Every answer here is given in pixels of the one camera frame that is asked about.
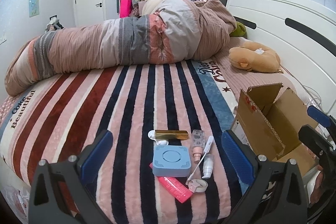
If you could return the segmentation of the person's right hand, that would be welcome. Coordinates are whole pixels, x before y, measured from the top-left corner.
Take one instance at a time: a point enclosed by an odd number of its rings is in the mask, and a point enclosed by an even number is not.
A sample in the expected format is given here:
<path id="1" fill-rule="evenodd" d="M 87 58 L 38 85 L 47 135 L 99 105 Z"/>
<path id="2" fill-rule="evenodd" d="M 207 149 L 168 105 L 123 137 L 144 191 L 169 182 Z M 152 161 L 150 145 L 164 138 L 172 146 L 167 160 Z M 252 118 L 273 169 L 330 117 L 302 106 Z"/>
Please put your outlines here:
<path id="1" fill-rule="evenodd" d="M 318 174 L 317 178 L 315 179 L 315 186 L 314 186 L 314 189 L 312 191 L 312 194 L 310 195 L 310 204 L 311 205 L 314 205 L 315 203 L 317 203 L 324 193 L 324 190 L 323 190 L 323 187 L 322 187 L 323 176 L 324 176 L 322 166 L 317 165 L 317 170 L 319 170 L 319 174 Z"/>

